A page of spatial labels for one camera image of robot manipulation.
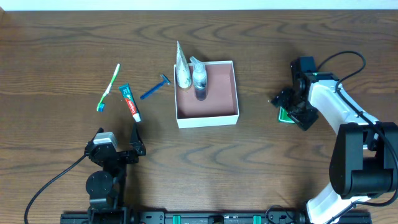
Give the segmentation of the clear pump soap bottle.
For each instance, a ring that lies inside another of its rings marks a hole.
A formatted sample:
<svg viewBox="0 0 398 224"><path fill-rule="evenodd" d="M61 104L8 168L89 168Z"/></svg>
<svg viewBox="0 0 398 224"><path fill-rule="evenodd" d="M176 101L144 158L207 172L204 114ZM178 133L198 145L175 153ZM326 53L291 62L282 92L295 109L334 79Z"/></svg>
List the clear pump soap bottle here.
<svg viewBox="0 0 398 224"><path fill-rule="evenodd" d="M190 61L193 67L192 79L193 86L195 88L195 96L197 100L203 101L207 96L207 72L205 64L199 61L194 56L190 57Z"/></svg>

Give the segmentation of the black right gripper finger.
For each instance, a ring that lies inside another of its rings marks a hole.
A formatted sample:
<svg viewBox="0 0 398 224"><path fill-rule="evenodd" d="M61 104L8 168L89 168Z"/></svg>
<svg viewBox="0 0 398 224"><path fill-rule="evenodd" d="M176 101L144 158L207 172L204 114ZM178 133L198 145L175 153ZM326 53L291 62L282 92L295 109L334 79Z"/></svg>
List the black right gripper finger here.
<svg viewBox="0 0 398 224"><path fill-rule="evenodd" d="M318 119L318 110L295 110L289 111L288 117L303 131L308 130Z"/></svg>
<svg viewBox="0 0 398 224"><path fill-rule="evenodd" d="M288 108L291 104L293 97L293 89L284 88L277 96L275 96L271 103L275 107Z"/></svg>

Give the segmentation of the green soap packet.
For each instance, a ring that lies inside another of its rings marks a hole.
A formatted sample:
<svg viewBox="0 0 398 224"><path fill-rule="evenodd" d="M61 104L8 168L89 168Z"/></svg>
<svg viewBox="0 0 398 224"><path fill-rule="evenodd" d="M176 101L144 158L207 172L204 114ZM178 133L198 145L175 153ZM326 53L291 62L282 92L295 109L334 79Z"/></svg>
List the green soap packet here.
<svg viewBox="0 0 398 224"><path fill-rule="evenodd" d="M295 123L291 118L289 118L288 112L283 107L279 108L278 122L280 122L280 123L288 123L288 124L294 124Z"/></svg>

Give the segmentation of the white Pantene tube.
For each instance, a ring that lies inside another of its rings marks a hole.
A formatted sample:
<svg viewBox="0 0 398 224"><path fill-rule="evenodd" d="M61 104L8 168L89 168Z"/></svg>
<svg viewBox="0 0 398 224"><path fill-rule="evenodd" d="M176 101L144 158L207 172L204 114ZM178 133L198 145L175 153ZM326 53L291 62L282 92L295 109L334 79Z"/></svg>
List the white Pantene tube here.
<svg viewBox="0 0 398 224"><path fill-rule="evenodd" d="M180 88L190 88L192 84L191 73L179 41L177 41L176 76Z"/></svg>

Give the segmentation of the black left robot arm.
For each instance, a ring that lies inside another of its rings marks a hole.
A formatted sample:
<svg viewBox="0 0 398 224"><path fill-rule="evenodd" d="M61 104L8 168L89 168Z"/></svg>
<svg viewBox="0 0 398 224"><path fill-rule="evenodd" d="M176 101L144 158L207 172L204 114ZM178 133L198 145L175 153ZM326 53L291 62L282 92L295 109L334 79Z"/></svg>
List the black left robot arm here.
<svg viewBox="0 0 398 224"><path fill-rule="evenodd" d="M139 162L146 155L146 147L133 124L129 149L118 151L112 132L99 128L85 147L85 155L102 169L92 173L86 181L90 196L89 223L137 223L137 215L124 204L127 165Z"/></svg>

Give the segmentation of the white box pink inside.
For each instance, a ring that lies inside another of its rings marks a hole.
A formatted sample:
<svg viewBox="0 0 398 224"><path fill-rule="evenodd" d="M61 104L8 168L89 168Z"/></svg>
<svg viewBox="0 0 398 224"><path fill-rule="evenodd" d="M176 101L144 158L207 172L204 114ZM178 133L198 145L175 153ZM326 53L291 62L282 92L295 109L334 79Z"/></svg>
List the white box pink inside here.
<svg viewBox="0 0 398 224"><path fill-rule="evenodd" d="M195 96L194 87L174 85L177 125L183 128L235 125L239 103L234 65L231 60L206 62L208 88L205 100Z"/></svg>

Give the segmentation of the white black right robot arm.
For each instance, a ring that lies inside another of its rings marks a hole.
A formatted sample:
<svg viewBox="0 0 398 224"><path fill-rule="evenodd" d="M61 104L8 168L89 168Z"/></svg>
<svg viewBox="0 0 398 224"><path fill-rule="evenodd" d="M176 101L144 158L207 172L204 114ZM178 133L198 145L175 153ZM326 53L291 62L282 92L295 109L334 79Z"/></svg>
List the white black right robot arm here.
<svg viewBox="0 0 398 224"><path fill-rule="evenodd" d="M322 114L336 133L330 182L307 202L307 223L336 223L387 192L397 198L397 125L363 111L334 74L298 73L271 103L304 131Z"/></svg>

